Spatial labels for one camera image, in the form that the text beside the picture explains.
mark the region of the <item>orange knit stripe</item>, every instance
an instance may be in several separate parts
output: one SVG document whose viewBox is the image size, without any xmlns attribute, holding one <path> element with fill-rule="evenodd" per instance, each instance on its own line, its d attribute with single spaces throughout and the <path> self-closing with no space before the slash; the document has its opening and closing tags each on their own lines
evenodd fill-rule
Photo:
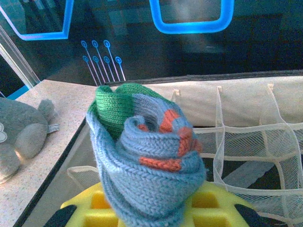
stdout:
<svg viewBox="0 0 303 227">
<path fill-rule="evenodd" d="M 181 169 L 181 159 L 158 160 L 148 157 L 140 157 L 139 162 L 141 165 L 169 172 L 176 172 Z"/>
<path fill-rule="evenodd" d="M 191 143 L 191 150 L 196 150 L 197 152 L 201 153 L 203 151 L 201 142 L 197 139 L 194 139 Z"/>
<path fill-rule="evenodd" d="M 145 124 L 139 124 L 138 129 L 141 129 L 142 131 L 148 131 L 148 128 Z"/>
<path fill-rule="evenodd" d="M 178 135 L 180 136 L 178 156 L 185 155 L 191 149 L 193 131 L 189 127 L 179 129 Z"/>
<path fill-rule="evenodd" d="M 163 121 L 159 127 L 159 132 L 172 132 L 172 122 L 179 117 L 179 114 L 177 114 L 177 112 L 174 110 L 165 111 Z"/>
</svg>

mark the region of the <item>blue circle icon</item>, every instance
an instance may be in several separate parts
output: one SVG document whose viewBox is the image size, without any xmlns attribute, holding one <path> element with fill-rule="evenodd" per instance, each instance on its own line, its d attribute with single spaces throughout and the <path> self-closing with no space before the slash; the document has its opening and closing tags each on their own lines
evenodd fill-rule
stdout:
<svg viewBox="0 0 303 227">
<path fill-rule="evenodd" d="M 104 57 L 104 61 L 105 61 L 106 63 L 109 63 L 109 58 L 108 58 L 107 56 L 105 56 L 105 57 Z"/>
<path fill-rule="evenodd" d="M 98 63 L 99 62 L 99 58 L 97 56 L 93 56 L 93 60 Z"/>
<path fill-rule="evenodd" d="M 104 41 L 103 41 L 103 44 L 104 44 L 104 46 L 107 47 L 107 48 L 110 47 L 110 43 L 109 43 L 108 40 L 104 40 Z"/>
<path fill-rule="evenodd" d="M 84 48 L 87 48 L 87 43 L 86 43 L 84 40 L 81 41 L 81 45 L 82 45 Z"/>
<path fill-rule="evenodd" d="M 121 59 L 120 57 L 118 57 L 118 56 L 115 58 L 115 60 L 116 60 L 116 62 L 117 62 L 118 64 L 121 64 L 121 63 L 122 63 L 122 59 Z"/>
<path fill-rule="evenodd" d="M 96 47 L 96 48 L 99 46 L 99 44 L 97 43 L 96 40 L 91 41 L 91 44 L 93 44 L 93 47 Z"/>
<path fill-rule="evenodd" d="M 83 60 L 84 60 L 85 62 L 89 62 L 89 59 L 88 59 L 88 57 L 86 57 L 86 56 L 83 56 L 82 58 L 83 58 Z"/>
</svg>

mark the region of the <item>green knit section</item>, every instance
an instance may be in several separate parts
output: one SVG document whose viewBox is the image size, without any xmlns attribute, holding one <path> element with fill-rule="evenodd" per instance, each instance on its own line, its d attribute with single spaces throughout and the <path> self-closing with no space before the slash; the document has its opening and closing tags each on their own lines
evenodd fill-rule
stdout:
<svg viewBox="0 0 303 227">
<path fill-rule="evenodd" d="M 113 139 L 118 139 L 124 122 L 134 115 L 132 95 L 117 94 L 109 86 L 100 86 L 96 90 L 95 100 L 100 122 Z"/>
<path fill-rule="evenodd" d="M 135 84 L 135 83 L 125 83 L 121 86 L 119 86 L 116 90 L 116 93 L 120 94 L 143 94 L 143 95 L 148 95 L 154 98 L 160 98 L 164 100 L 165 102 L 172 103 L 170 100 L 162 97 L 159 95 L 157 92 L 151 90 L 148 87 L 144 87 L 141 84 Z"/>
<path fill-rule="evenodd" d="M 109 86 L 98 87 L 96 98 L 90 105 L 89 111 L 98 117 L 98 120 L 115 140 L 120 137 L 126 119 L 134 115 L 133 94 L 148 95 L 171 103 L 140 84 L 126 83 L 119 86 L 115 92 Z"/>
</svg>

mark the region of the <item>rolled scarf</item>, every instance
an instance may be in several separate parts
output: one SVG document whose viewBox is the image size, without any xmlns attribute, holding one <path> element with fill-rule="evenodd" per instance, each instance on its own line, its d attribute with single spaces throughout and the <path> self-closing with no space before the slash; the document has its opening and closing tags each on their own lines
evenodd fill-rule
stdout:
<svg viewBox="0 0 303 227">
<path fill-rule="evenodd" d="M 141 85 L 96 93 L 87 122 L 111 207 L 129 227 L 179 226 L 185 200 L 206 175 L 192 125 L 175 103 Z"/>
</svg>

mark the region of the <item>black plastic edge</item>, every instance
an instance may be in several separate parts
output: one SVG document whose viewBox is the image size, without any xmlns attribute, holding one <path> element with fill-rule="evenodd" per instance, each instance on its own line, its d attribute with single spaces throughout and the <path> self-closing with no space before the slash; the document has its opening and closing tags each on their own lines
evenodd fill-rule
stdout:
<svg viewBox="0 0 303 227">
<path fill-rule="evenodd" d="M 38 191 L 34 194 L 31 201 L 25 207 L 25 209 L 23 210 L 22 214 L 17 219 L 17 221 L 15 222 L 13 227 L 21 227 L 25 223 L 25 221 L 27 220 L 27 218 L 29 217 L 29 215 L 31 214 L 33 209 L 35 208 L 36 204 L 39 202 L 43 193 L 46 191 L 47 187 L 49 186 L 49 184 L 52 182 L 53 178 L 55 177 L 55 175 L 59 171 L 60 167 L 62 166 L 63 162 L 65 161 L 66 157 L 68 156 L 72 146 L 75 144 L 75 141 L 78 138 L 81 130 L 85 126 L 85 123 L 86 123 L 86 118 L 84 118 L 81 125 L 79 126 L 79 128 L 77 129 L 75 134 L 73 135 L 71 141 L 66 146 L 64 152 L 62 153 L 62 155 L 60 156 L 60 158 L 58 159 L 58 161 L 56 162 L 56 164 L 52 168 L 51 172 L 48 174 L 46 179 L 43 181 L 43 183 L 40 186 L 40 188 L 38 189 Z"/>
<path fill-rule="evenodd" d="M 244 72 L 232 74 L 215 74 L 215 75 L 187 75 L 179 77 L 165 77 L 154 79 L 137 79 L 120 82 L 109 82 L 106 85 L 111 87 L 119 86 L 124 83 L 138 83 L 138 84 L 159 84 L 159 83 L 173 83 L 184 81 L 214 81 L 214 80 L 230 80 L 230 79 L 249 79 L 249 78 L 263 78 L 263 77 L 290 77 L 301 76 L 303 70 L 282 70 L 282 71 L 264 71 L 264 72 Z"/>
<path fill-rule="evenodd" d="M 255 210 L 242 204 L 235 204 L 235 208 L 241 214 L 249 227 L 270 227 Z"/>
<path fill-rule="evenodd" d="M 65 227 L 76 209 L 76 205 L 69 205 L 57 210 L 43 227 Z"/>
</svg>

